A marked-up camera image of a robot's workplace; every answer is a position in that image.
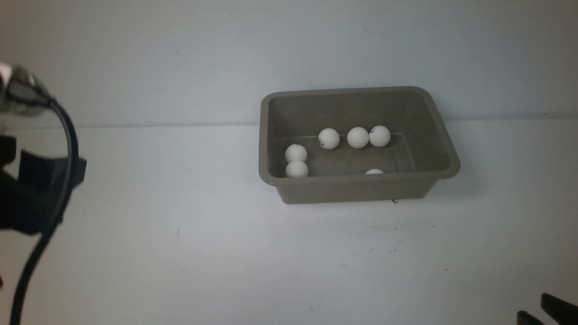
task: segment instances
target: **black cable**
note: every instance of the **black cable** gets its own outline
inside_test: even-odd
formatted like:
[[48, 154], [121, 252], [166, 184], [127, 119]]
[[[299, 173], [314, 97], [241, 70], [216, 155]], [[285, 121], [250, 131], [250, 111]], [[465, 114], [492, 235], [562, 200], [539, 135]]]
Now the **black cable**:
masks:
[[68, 159], [66, 161], [66, 172], [64, 174], [64, 182], [62, 183], [62, 192], [58, 197], [58, 201], [54, 208], [54, 213], [51, 218], [46, 223], [46, 228], [42, 232], [38, 243], [34, 247], [34, 250], [30, 254], [20, 279], [18, 280], [18, 285], [16, 286], [16, 292], [14, 293], [14, 300], [12, 302], [12, 311], [10, 313], [10, 325], [20, 325], [20, 319], [22, 317], [22, 309], [24, 306], [24, 298], [26, 296], [26, 290], [30, 279], [32, 278], [32, 273], [38, 265], [38, 261], [42, 256], [42, 253], [48, 246], [64, 211], [68, 205], [68, 200], [71, 197], [72, 190], [74, 188], [74, 177], [76, 175], [76, 170], [78, 167], [78, 139], [76, 138], [76, 131], [72, 121], [64, 108], [58, 104], [55, 99], [51, 99], [49, 103], [49, 108], [58, 116], [62, 126], [64, 127], [64, 132], [66, 133], [66, 142], [68, 144]]

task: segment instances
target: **gray plastic bin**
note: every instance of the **gray plastic bin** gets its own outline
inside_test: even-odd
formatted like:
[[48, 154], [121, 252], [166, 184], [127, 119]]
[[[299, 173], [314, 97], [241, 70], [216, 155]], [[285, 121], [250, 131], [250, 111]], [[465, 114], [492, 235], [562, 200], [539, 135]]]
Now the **gray plastic bin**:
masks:
[[[353, 127], [386, 126], [386, 147], [353, 149]], [[323, 149], [325, 128], [339, 146]], [[309, 177], [285, 176], [285, 150], [307, 149]], [[366, 175], [370, 169], [383, 174]], [[273, 93], [261, 104], [259, 175], [287, 204], [421, 198], [439, 180], [460, 170], [460, 159], [430, 94], [418, 87], [385, 87]]]

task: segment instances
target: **black clamp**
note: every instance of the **black clamp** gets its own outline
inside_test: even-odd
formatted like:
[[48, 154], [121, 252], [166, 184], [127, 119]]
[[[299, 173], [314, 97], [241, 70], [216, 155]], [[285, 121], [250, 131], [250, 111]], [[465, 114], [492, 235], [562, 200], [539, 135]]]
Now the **black clamp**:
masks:
[[[542, 294], [542, 309], [560, 325], [578, 324], [578, 306], [547, 293]], [[525, 311], [518, 312], [518, 325], [544, 325], [536, 317]]]
[[[0, 136], [0, 168], [15, 157], [16, 139]], [[75, 187], [84, 180], [86, 160], [79, 160], [77, 170]], [[42, 232], [54, 213], [65, 171], [66, 158], [39, 157], [22, 150], [17, 179], [0, 171], [0, 229], [27, 235]]]

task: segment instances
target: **white ball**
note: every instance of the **white ball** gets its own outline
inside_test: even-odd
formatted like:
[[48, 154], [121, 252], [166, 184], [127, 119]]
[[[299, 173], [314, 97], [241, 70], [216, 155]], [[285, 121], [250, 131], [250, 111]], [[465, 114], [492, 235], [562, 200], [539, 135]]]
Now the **white ball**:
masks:
[[285, 168], [287, 177], [305, 177], [309, 175], [309, 168], [303, 161], [292, 161]]
[[361, 149], [369, 142], [369, 134], [362, 127], [352, 128], [347, 134], [347, 142], [355, 149]]
[[307, 150], [302, 145], [290, 145], [287, 150], [285, 150], [285, 159], [288, 163], [292, 161], [306, 161], [307, 160]]
[[331, 150], [339, 144], [339, 133], [332, 128], [326, 128], [319, 133], [317, 139], [323, 149]]
[[385, 126], [378, 125], [369, 131], [369, 141], [374, 147], [385, 147], [391, 140], [391, 133]]
[[382, 172], [381, 170], [379, 170], [379, 169], [370, 169], [370, 170], [368, 170], [367, 173], [365, 173], [365, 174], [366, 174], [366, 175], [367, 175], [367, 174], [383, 174], [383, 172]]

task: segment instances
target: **white backdrop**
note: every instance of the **white backdrop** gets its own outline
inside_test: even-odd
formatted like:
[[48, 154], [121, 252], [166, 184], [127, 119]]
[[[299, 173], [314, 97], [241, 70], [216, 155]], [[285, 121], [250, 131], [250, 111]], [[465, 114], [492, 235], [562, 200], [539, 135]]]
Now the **white backdrop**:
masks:
[[576, 115], [577, 31], [575, 0], [0, 0], [0, 59], [79, 127], [255, 124], [274, 91], [394, 85], [445, 119]]

